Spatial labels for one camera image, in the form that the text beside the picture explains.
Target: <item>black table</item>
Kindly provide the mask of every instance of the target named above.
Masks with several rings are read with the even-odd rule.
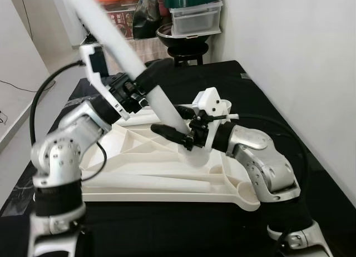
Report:
[[[241,78],[242,73],[236,61],[180,67],[167,74],[160,85],[176,104],[191,103],[199,91],[215,86],[221,98],[233,103],[232,113],[255,113],[284,121],[261,90],[251,80]],[[70,100],[80,102],[78,98],[95,95],[88,82],[81,80]],[[74,107],[63,109],[52,130]],[[276,148],[290,160],[299,177],[301,158],[293,140],[265,122],[244,120],[239,124],[271,134]],[[307,200],[311,214],[335,257],[356,256],[355,208],[317,161],[312,168]],[[17,185],[28,186],[34,171],[29,164]],[[32,203],[26,207],[16,201],[30,200],[32,192],[18,195],[17,189],[2,213],[11,205],[24,212],[0,218],[0,256],[26,254]],[[87,222],[95,236],[96,256],[268,256],[274,243],[267,236],[259,210],[246,212],[234,204],[88,202]]]

